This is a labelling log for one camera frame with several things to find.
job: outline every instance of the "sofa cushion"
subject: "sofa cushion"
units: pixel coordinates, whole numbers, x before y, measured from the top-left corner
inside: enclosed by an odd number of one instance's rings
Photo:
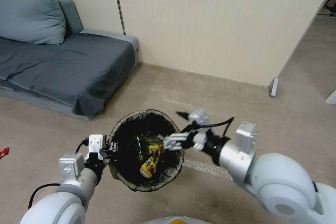
[[[59,46],[0,38],[0,80],[66,104],[76,115],[102,110],[134,61],[132,44],[114,38],[72,34]]]
[[[65,18],[57,0],[0,0],[0,36],[34,44],[63,42]]]

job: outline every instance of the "snack package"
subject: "snack package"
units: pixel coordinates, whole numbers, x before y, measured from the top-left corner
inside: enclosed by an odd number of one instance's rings
[[[150,158],[141,166],[140,173],[146,178],[151,178],[156,172],[156,165],[159,162],[161,155],[162,145],[150,145],[149,155]]]

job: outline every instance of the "cable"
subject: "cable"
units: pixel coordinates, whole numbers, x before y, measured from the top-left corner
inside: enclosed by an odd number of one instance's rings
[[[82,145],[88,146],[89,145],[89,138],[84,138],[84,140],[78,145],[75,153],[79,152],[79,149],[81,148]]]
[[[226,120],[224,122],[220,122],[220,123],[216,123],[216,124],[208,124],[208,125],[198,125],[197,128],[212,128],[212,127],[218,127],[218,126],[222,126],[227,124],[224,132],[223,132],[223,136],[225,136],[230,124],[232,123],[232,121],[234,120],[234,117],[231,117],[229,120]]]
[[[33,205],[33,200],[34,200],[34,196],[37,193],[38,190],[44,188],[44,187],[48,187],[48,186],[60,186],[59,183],[51,183],[51,184],[45,184],[45,185],[41,185],[40,187],[36,188],[35,191],[33,192],[33,194],[30,197],[29,200],[29,204],[28,204],[28,210],[32,207]]]
[[[205,125],[198,125],[197,128],[212,128],[212,127],[218,127],[225,124],[231,124],[234,117],[231,117],[229,120],[226,120],[224,122],[216,123],[216,124],[205,124]]]
[[[230,122],[227,124],[227,126],[225,127],[225,130],[224,130],[224,132],[223,132],[223,137],[225,136],[225,134],[226,134],[228,128],[230,127],[230,125],[231,125],[233,119],[234,119],[234,117],[231,117],[231,118],[229,119],[229,120],[231,120],[231,121],[230,121]]]
[[[81,148],[81,146],[84,145],[83,142],[84,142],[84,141],[82,141],[82,142],[78,145],[78,147],[77,147],[75,153],[78,153],[78,152],[79,152],[79,149]]]

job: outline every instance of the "white robotic arm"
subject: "white robotic arm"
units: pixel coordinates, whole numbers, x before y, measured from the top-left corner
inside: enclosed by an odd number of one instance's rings
[[[95,134],[84,142],[89,146],[85,159],[81,153],[67,153],[59,160],[62,182],[52,193],[28,209],[20,224],[83,224],[89,201],[99,183],[111,152],[106,135]]]
[[[254,124],[243,122],[234,142],[211,132],[205,110],[194,111],[188,119],[188,132],[166,137],[165,149],[192,146],[211,155],[214,163],[224,167],[238,186],[254,195],[275,216],[295,224],[336,223],[336,189],[315,184],[304,168],[287,156],[269,153],[255,158]]]
[[[255,157],[254,144],[257,129],[243,122],[236,130],[234,142],[228,137],[213,134],[211,127],[230,124],[209,124],[205,110],[184,114],[190,124],[181,133],[167,136],[163,147],[170,151],[194,148],[212,157],[216,165],[224,167],[234,182],[275,216],[295,224],[336,223],[336,189],[312,182],[310,176],[293,159],[277,153]],[[83,224],[85,212],[99,183],[103,168],[117,151],[106,135],[90,135],[85,139],[89,152],[85,159],[81,153],[67,153],[59,160],[62,182],[56,193],[33,205],[20,224]],[[162,218],[147,224],[174,223],[183,217]],[[189,218],[177,223],[206,223]]]

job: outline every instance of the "black mesh trash can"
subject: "black mesh trash can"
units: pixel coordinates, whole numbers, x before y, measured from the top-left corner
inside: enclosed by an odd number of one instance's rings
[[[128,114],[110,134],[110,140],[118,145],[116,159],[109,163],[112,176],[132,191],[156,191],[167,185],[180,173],[184,151],[164,151],[150,179],[141,175],[140,167],[149,158],[148,147],[162,144],[158,135],[165,137],[179,132],[161,111],[149,109]]]

